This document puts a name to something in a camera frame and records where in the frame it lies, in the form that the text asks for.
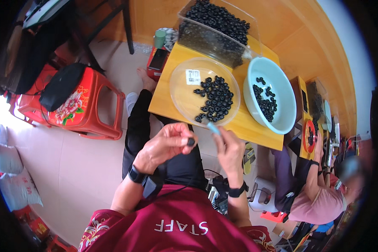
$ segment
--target white slipper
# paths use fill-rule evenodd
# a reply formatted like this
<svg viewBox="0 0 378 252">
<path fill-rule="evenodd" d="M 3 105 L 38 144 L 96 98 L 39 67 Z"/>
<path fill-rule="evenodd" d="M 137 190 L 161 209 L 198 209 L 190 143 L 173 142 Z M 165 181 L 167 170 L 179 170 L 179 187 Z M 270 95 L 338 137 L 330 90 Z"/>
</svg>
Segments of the white slipper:
<svg viewBox="0 0 378 252">
<path fill-rule="evenodd" d="M 139 98 L 139 95 L 135 92 L 131 92 L 126 96 L 125 103 L 126 103 L 127 115 L 129 117 L 138 98 Z"/>
</svg>

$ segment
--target slipper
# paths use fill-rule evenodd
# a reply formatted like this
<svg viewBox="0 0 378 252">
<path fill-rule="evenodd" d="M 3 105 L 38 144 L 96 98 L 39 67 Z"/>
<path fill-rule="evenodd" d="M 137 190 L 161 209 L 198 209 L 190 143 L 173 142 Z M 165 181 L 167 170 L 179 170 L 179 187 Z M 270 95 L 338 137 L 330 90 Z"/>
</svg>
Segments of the slipper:
<svg viewBox="0 0 378 252">
<path fill-rule="evenodd" d="M 256 160 L 255 150 L 252 148 L 251 143 L 245 144 L 245 152 L 242 159 L 243 174 L 247 175 L 251 173 L 251 164 Z"/>
<path fill-rule="evenodd" d="M 139 95 L 135 92 L 131 92 L 126 96 L 125 103 L 126 103 L 128 117 L 130 117 L 132 109 L 135 106 L 138 98 L 139 98 Z"/>
</svg>

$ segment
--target maroon shirt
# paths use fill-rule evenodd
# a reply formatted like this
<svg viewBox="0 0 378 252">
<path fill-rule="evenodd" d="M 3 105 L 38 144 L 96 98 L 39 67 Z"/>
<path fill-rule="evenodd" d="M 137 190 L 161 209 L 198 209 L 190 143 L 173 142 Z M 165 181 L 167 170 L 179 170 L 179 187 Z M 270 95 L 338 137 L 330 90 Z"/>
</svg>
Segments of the maroon shirt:
<svg viewBox="0 0 378 252">
<path fill-rule="evenodd" d="M 212 208 L 207 194 L 164 185 L 158 198 L 141 200 L 127 216 L 98 210 L 91 217 L 79 251 L 275 251 L 263 226 L 236 227 Z"/>
</svg>

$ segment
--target black pants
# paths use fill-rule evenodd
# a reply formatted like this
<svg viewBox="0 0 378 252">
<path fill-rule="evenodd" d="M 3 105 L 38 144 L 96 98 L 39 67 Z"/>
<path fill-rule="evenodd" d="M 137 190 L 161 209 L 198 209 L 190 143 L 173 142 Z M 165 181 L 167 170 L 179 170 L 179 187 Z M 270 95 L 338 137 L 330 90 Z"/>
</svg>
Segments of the black pants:
<svg viewBox="0 0 378 252">
<path fill-rule="evenodd" d="M 152 94 L 143 89 L 134 105 L 127 121 L 125 150 L 123 152 L 122 178 L 124 179 L 132 168 L 136 155 L 150 140 L 150 106 Z M 174 120 L 157 117 L 162 123 L 176 122 Z M 199 146 L 190 154 L 179 154 L 158 167 L 160 176 L 166 184 L 188 185 L 206 191 L 207 179 L 204 177 L 202 159 Z"/>
<path fill-rule="evenodd" d="M 271 150 L 274 155 L 274 171 L 276 173 L 276 196 L 274 205 L 277 210 L 287 212 L 290 210 L 294 198 L 299 194 L 302 187 L 307 181 L 308 171 L 311 167 L 311 161 L 299 157 L 301 148 L 301 139 L 296 138 L 289 144 L 289 148 L 297 155 L 297 164 L 293 176 L 291 168 L 291 159 L 286 146 L 282 151 Z M 294 192 L 294 196 L 287 198 L 286 195 Z"/>
</svg>

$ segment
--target orange wall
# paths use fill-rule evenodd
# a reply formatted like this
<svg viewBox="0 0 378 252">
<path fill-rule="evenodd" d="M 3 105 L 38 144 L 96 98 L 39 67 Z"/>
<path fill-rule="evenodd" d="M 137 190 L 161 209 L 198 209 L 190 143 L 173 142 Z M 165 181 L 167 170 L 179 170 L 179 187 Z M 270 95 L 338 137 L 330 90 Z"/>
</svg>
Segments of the orange wall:
<svg viewBox="0 0 378 252">
<path fill-rule="evenodd" d="M 289 79 L 319 77 L 326 88 L 332 114 L 342 135 L 356 133 L 356 97 L 346 54 L 335 29 L 316 0 L 227 0 L 258 22 L 260 39 L 280 58 Z M 77 1 L 84 11 L 101 0 Z M 130 0 L 133 39 L 152 44 L 158 28 L 174 27 L 187 1 Z M 101 20 L 111 9 L 102 6 L 92 17 Z M 116 16 L 98 38 L 126 40 L 122 15 Z"/>
</svg>

